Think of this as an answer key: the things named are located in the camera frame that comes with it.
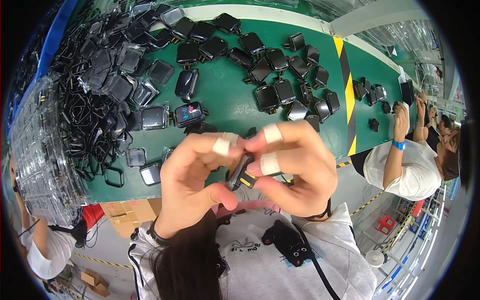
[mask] yellow and black hazard stripe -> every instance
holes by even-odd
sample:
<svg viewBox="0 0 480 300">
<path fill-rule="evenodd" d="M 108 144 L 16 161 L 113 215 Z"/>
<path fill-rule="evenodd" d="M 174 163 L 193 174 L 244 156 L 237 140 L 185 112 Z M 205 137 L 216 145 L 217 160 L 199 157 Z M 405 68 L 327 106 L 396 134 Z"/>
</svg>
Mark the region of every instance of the yellow and black hazard stripe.
<svg viewBox="0 0 480 300">
<path fill-rule="evenodd" d="M 346 161 L 346 162 L 344 162 L 344 163 L 338 164 L 338 165 L 336 166 L 336 168 L 341 168 L 341 167 L 347 166 L 347 165 L 349 165 L 349 164 L 351 164 L 351 163 L 352 163 L 352 161 L 349 160 L 349 161 Z"/>
<path fill-rule="evenodd" d="M 64 286 L 63 284 L 57 282 L 57 284 L 64 290 L 66 291 L 67 293 L 69 293 L 70 295 L 72 295 L 75 299 L 77 300 L 84 300 L 82 297 L 79 297 L 77 294 L 74 294 L 71 290 L 69 290 L 66 286 Z"/>
<path fill-rule="evenodd" d="M 400 229 L 397 231 L 397 233 L 395 234 L 395 236 L 388 242 L 388 244 L 385 246 L 385 248 L 382 250 L 382 253 L 385 253 L 388 248 L 390 248 L 390 246 L 392 246 L 393 242 L 396 240 L 396 238 L 400 235 L 400 233 L 403 231 L 403 229 L 405 228 L 405 225 L 407 225 L 407 223 L 410 221 L 410 216 L 412 215 L 412 211 L 413 211 L 413 207 L 412 209 L 410 209 L 410 212 L 408 213 L 407 217 L 405 218 L 405 221 L 403 221 L 403 224 L 402 226 L 400 227 Z"/>
<path fill-rule="evenodd" d="M 333 37 L 336 52 L 340 60 L 342 70 L 343 86 L 345 88 L 345 100 L 347 101 L 347 150 L 348 156 L 355 154 L 357 148 L 357 120 L 355 115 L 355 96 L 353 94 L 352 74 L 348 64 L 347 52 L 343 40 Z"/>
<path fill-rule="evenodd" d="M 81 254 L 75 253 L 75 252 L 72 252 L 72 253 L 75 254 L 75 255 L 77 255 L 77 256 L 80 256 L 80 257 L 89 259 L 89 260 L 91 260 L 91 261 L 94 261 L 94 262 L 98 262 L 98 263 L 102 263 L 102 264 L 114 265 L 114 266 L 116 266 L 116 267 L 133 269 L 133 267 L 132 267 L 131 265 L 114 264 L 114 263 L 104 262 L 104 261 L 101 261 L 101 260 L 99 260 L 99 259 L 91 258 L 91 257 L 85 256 L 85 255 L 81 255 Z"/>
<path fill-rule="evenodd" d="M 367 203 L 365 203 L 364 205 L 362 205 L 359 209 L 357 209 L 356 211 L 354 211 L 353 213 L 350 214 L 350 216 L 353 216 L 354 214 L 356 214 L 357 212 L 359 212 L 360 210 L 364 209 L 367 205 L 369 205 L 370 203 L 372 203 L 373 200 L 377 199 L 378 196 L 380 196 L 384 191 L 381 191 L 380 193 L 378 193 L 375 197 L 373 197 L 370 201 L 368 201 Z"/>
</svg>

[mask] black wristband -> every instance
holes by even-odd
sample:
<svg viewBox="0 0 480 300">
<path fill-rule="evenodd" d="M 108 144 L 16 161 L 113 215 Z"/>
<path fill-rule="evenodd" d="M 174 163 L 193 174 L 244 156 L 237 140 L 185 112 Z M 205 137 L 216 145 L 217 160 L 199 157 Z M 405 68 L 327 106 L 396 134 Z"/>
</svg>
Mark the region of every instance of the black wristband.
<svg viewBox="0 0 480 300">
<path fill-rule="evenodd" d="M 325 215 L 331 217 L 332 216 L 332 208 L 331 208 L 331 198 L 328 198 L 328 202 L 327 202 L 327 208 L 325 209 L 325 211 L 319 215 L 315 215 L 315 216 L 310 216 L 308 217 L 307 219 L 313 219 L 313 218 L 317 218 L 317 219 L 321 219 L 323 218 Z"/>
<path fill-rule="evenodd" d="M 153 238 L 153 240 L 160 246 L 167 247 L 170 245 L 170 242 L 168 241 L 169 239 L 164 239 L 161 236 L 159 236 L 155 232 L 155 223 L 156 220 L 158 219 L 158 216 L 155 218 L 155 220 L 152 222 L 152 225 L 150 226 L 150 229 L 147 230 L 147 234 Z"/>
</svg>

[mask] blue bin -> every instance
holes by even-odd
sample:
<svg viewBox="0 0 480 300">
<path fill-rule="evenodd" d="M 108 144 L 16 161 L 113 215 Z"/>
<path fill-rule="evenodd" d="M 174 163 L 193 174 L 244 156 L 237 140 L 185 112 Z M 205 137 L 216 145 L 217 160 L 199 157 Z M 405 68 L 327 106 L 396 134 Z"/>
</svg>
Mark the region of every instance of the blue bin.
<svg viewBox="0 0 480 300">
<path fill-rule="evenodd" d="M 42 52 L 40 53 L 35 76 L 33 77 L 28 88 L 25 90 L 25 93 L 22 96 L 22 99 L 20 100 L 20 103 L 18 106 L 16 105 L 17 101 L 15 101 L 16 95 L 14 95 L 13 97 L 12 122 L 13 120 L 15 120 L 15 117 L 18 114 L 18 107 L 22 104 L 25 95 L 29 93 L 29 90 L 32 88 L 35 81 L 37 81 L 39 78 L 45 76 L 48 73 L 53 56 L 55 55 L 55 52 L 57 52 L 59 48 L 60 42 L 63 38 L 63 33 L 65 32 L 65 27 L 67 26 L 68 20 L 70 19 L 72 11 L 77 5 L 77 2 L 78 0 L 65 0 L 65 2 L 62 4 L 59 11 L 57 12 L 57 15 L 53 19 L 52 25 L 48 30 L 47 36 L 45 37 L 45 42 L 43 43 Z M 8 118 L 6 118 L 6 122 L 7 122 L 6 133 L 7 133 L 7 140 L 8 140 L 11 124 L 8 123 Z"/>
</svg>

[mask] blue wristband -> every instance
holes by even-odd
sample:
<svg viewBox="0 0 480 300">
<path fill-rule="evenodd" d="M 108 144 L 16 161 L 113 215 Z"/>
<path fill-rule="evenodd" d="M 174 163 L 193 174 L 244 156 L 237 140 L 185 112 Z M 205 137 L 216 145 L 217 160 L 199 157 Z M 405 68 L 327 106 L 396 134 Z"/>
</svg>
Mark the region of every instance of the blue wristband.
<svg viewBox="0 0 480 300">
<path fill-rule="evenodd" d="M 407 143 L 403 142 L 403 143 L 399 143 L 399 142 L 396 142 L 395 140 L 392 140 L 392 145 L 393 147 L 399 149 L 399 150 L 405 150 L 405 148 L 407 147 Z"/>
</svg>

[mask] white t-shirt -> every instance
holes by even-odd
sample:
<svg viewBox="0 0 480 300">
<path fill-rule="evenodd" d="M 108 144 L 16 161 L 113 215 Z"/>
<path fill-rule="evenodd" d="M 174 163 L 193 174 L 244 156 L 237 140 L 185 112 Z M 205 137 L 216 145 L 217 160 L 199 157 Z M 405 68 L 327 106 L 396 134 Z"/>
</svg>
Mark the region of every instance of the white t-shirt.
<svg viewBox="0 0 480 300">
<path fill-rule="evenodd" d="M 219 281 L 229 299 L 331 299 L 312 260 L 305 257 L 300 234 L 286 217 L 269 208 L 256 208 L 219 221 Z M 341 299 L 372 299 L 377 280 L 356 246 L 346 203 L 325 222 L 295 216 L 292 222 L 303 229 L 328 282 Z M 142 300 L 159 299 L 149 265 L 151 251 L 159 247 L 146 233 L 151 225 L 152 221 L 142 223 L 128 252 Z"/>
<path fill-rule="evenodd" d="M 40 278 L 52 279 L 63 270 L 72 255 L 76 240 L 66 232 L 47 228 L 47 257 L 44 257 L 33 241 L 33 234 L 24 233 L 20 242 L 27 248 L 27 261 L 32 271 Z"/>
<path fill-rule="evenodd" d="M 393 180 L 386 192 L 419 201 L 430 197 L 442 184 L 442 177 L 435 164 L 437 154 L 425 141 L 405 140 L 407 147 L 402 156 L 402 175 Z M 392 142 L 376 146 L 363 164 L 365 179 L 371 185 L 383 189 L 384 170 Z"/>
</svg>

